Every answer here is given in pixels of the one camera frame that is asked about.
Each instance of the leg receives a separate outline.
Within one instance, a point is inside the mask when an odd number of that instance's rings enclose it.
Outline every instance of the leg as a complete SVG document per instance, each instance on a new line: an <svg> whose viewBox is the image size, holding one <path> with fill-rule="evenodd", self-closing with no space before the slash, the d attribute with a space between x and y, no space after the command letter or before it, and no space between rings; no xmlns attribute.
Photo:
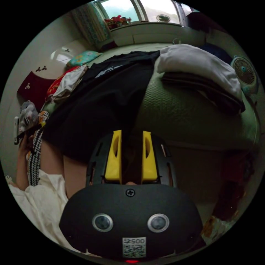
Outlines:
<svg viewBox="0 0 265 265"><path fill-rule="evenodd" d="M87 165L63 156L65 188L68 199L86 186Z"/></svg>
<svg viewBox="0 0 265 265"><path fill-rule="evenodd" d="M64 177L63 156L56 147L44 140L41 143L41 170Z"/></svg>

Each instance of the white blanket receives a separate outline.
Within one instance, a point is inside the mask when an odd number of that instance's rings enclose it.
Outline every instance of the white blanket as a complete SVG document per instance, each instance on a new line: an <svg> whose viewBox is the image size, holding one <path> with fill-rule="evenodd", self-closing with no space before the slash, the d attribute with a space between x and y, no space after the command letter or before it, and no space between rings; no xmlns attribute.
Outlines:
<svg viewBox="0 0 265 265"><path fill-rule="evenodd" d="M200 48L180 44L161 49L157 72L185 72L203 76L243 101L235 70L215 55Z"/></svg>
<svg viewBox="0 0 265 265"><path fill-rule="evenodd" d="M25 191L11 184L9 188L25 215L46 237L79 252L68 243L59 228L60 218L68 201L63 176L48 175L40 170L39 178L37 186L29 186Z"/></svg>

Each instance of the flowers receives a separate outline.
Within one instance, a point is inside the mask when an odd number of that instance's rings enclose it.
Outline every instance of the flowers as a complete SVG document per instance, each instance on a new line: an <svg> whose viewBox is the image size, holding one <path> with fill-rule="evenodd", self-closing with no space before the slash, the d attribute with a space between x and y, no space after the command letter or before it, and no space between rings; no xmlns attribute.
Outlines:
<svg viewBox="0 0 265 265"><path fill-rule="evenodd" d="M110 30L114 28L118 28L121 26L126 26L131 24L131 18L121 17L118 15L117 17L112 17L111 19L105 19L105 22Z"/></svg>

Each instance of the black shirt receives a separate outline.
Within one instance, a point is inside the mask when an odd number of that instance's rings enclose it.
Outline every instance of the black shirt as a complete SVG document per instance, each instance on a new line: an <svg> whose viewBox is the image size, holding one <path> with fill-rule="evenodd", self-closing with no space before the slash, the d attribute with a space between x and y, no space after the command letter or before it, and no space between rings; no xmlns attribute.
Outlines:
<svg viewBox="0 0 265 265"><path fill-rule="evenodd" d="M159 55L160 51L137 51L93 64L52 113L43 139L63 155L88 163L100 138L115 130L122 130L122 137L127 137Z"/></svg>

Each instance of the green bedspread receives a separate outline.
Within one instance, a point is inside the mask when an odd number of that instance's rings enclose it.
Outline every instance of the green bedspread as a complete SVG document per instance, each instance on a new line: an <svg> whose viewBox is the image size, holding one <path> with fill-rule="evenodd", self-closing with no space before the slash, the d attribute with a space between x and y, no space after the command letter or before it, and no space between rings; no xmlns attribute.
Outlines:
<svg viewBox="0 0 265 265"><path fill-rule="evenodd" d="M92 63L131 51L156 51L171 44L140 44L105 52ZM213 149L249 149L258 143L259 123L253 106L243 95L246 110L240 116L227 116L196 91L187 91L161 82L154 74L138 113L135 132L151 131L175 146Z"/></svg>

